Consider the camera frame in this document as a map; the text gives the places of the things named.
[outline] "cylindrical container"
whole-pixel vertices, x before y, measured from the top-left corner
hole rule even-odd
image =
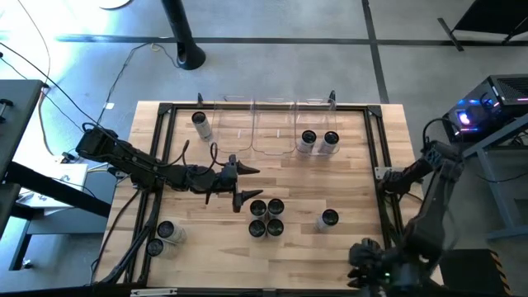
[[[297,145],[297,150],[301,153],[311,153],[314,149],[315,140],[317,135],[312,130],[306,130],[300,136],[299,145]]]
[[[207,121],[205,113],[197,111],[192,114],[191,118],[192,124],[194,124],[200,138],[203,140],[210,140],[213,138],[213,131],[211,130],[211,126],[209,125],[209,121]]]
[[[271,199],[267,204],[268,219],[280,219],[284,212],[284,202],[280,199]]]
[[[321,142],[321,146],[319,147],[319,153],[333,153],[338,142],[339,135],[334,131],[328,131],[324,134],[323,142]]]
[[[267,222],[267,236],[276,238],[284,232],[284,224],[279,219],[270,219]]]
[[[187,240],[185,229],[171,221],[163,221],[158,225],[158,236],[172,243],[184,243]]]
[[[315,228],[318,231],[324,231],[329,229],[337,224],[339,221],[339,214],[335,210],[325,210],[321,216],[317,218],[315,223]]]
[[[250,206],[249,210],[253,215],[253,219],[259,219],[261,221],[266,219],[266,202],[262,200],[254,200]]]
[[[249,224],[249,234],[255,239],[263,239],[266,237],[266,224],[261,220],[255,219]]]
[[[174,243],[155,238],[148,242],[147,253],[151,257],[171,259],[177,255],[177,246]]]

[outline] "desk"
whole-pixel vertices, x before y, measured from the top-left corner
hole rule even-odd
[[[158,107],[159,102],[138,103],[129,137],[137,149],[150,150]],[[403,107],[383,105],[381,109],[393,166],[405,167],[414,162],[414,155]],[[200,141],[191,123],[193,112],[177,112],[168,159],[175,159],[189,139],[187,162],[206,165],[211,161],[209,146]],[[211,118],[213,111],[205,113]],[[285,232],[276,241],[256,243],[250,239],[250,201],[240,214],[235,214],[229,195],[212,196],[205,205],[204,196],[165,187],[158,222],[178,222],[186,229],[188,239],[176,259],[152,259],[147,286],[346,289],[347,272],[351,269],[347,263],[350,246],[364,237],[383,241],[363,113],[338,111],[336,115],[341,147],[330,159],[299,160],[252,150],[238,154],[244,164],[261,170],[259,174],[240,177],[240,190],[263,189],[256,199],[281,198],[285,202]],[[162,127],[161,135],[166,129]],[[263,141],[272,146],[274,138]],[[226,157],[226,153],[221,153],[219,160]],[[107,228],[134,192],[129,181],[118,185]],[[420,186],[413,186],[412,193],[421,196]],[[139,200],[133,202],[117,224],[103,253],[97,280],[110,272],[130,245],[138,205]],[[419,207],[417,200],[404,198],[403,222],[407,223]],[[339,213],[339,224],[326,234],[315,233],[314,222],[327,208]],[[143,255],[144,247],[138,252],[133,281],[141,269]]]

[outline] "black clamp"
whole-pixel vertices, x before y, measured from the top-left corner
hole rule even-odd
[[[2,117],[3,112],[6,110],[6,107],[13,107],[14,104],[11,100],[8,99],[0,99],[0,124],[5,122],[6,119]]]

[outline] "black pole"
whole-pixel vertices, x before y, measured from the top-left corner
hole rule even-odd
[[[162,0],[162,5],[177,40],[178,66],[185,70],[199,68],[205,62],[205,53],[192,39],[182,0]]]

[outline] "pole base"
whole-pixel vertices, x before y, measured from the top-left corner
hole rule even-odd
[[[181,69],[194,70],[205,62],[205,52],[194,41],[192,43],[177,43],[177,64]]]

